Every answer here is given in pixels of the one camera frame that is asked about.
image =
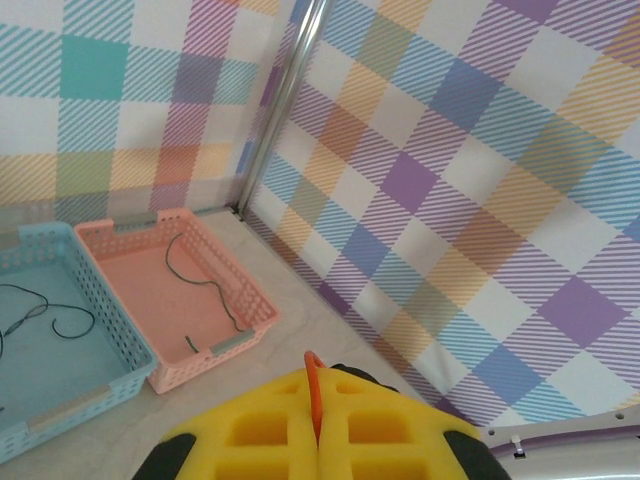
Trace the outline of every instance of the wall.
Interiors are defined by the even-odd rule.
[[[227,203],[292,2],[0,4],[0,226]]]
[[[640,395],[631,0],[337,0],[250,224],[481,425]]]

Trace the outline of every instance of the plastic basket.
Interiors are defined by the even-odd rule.
[[[3,463],[135,396],[156,361],[69,225],[0,232],[0,283],[37,291],[51,303],[86,308],[96,317],[89,334],[66,340],[52,331],[54,318],[76,333],[86,330],[90,319],[82,312],[47,309],[5,338],[0,358]],[[39,303],[30,294],[0,289],[2,331]]]
[[[75,232],[158,356],[149,377],[158,393],[255,345],[279,317],[249,273],[189,210],[83,223]],[[189,279],[217,281],[241,333],[214,285],[189,284],[167,267],[167,248],[178,234],[172,266]]]

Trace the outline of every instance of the blue plastic basket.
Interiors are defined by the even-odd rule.
[[[0,232],[0,283],[25,287],[51,303],[93,312],[96,324],[79,339],[55,335],[86,330],[86,313],[48,309],[5,339],[0,358],[0,464],[134,397],[156,359],[107,282],[64,223]],[[39,302],[0,288],[0,328]]]

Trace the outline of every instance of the black rubber part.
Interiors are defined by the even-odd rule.
[[[196,436],[183,433],[151,450],[133,480],[175,480],[196,443]]]
[[[382,385],[379,381],[377,381],[375,378],[373,378],[367,372],[365,372],[364,370],[360,370],[359,368],[347,367],[346,365],[343,365],[342,363],[336,363],[331,368],[335,368],[336,370],[341,370],[343,372],[350,373],[351,375],[355,375],[356,377],[362,378],[364,380],[368,380],[371,383],[375,383],[376,385],[380,385],[382,387],[388,388],[389,390],[393,390],[394,392],[398,392],[397,388],[390,387],[389,385]]]
[[[469,480],[511,480],[489,447],[480,440],[453,430],[445,432],[444,438]]]

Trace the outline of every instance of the beige floor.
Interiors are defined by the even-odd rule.
[[[418,398],[411,387],[313,291],[228,212],[206,224],[259,280],[282,312],[262,342],[162,396],[145,384],[136,398],[0,465],[2,480],[128,480],[172,426],[291,370],[312,349]]]

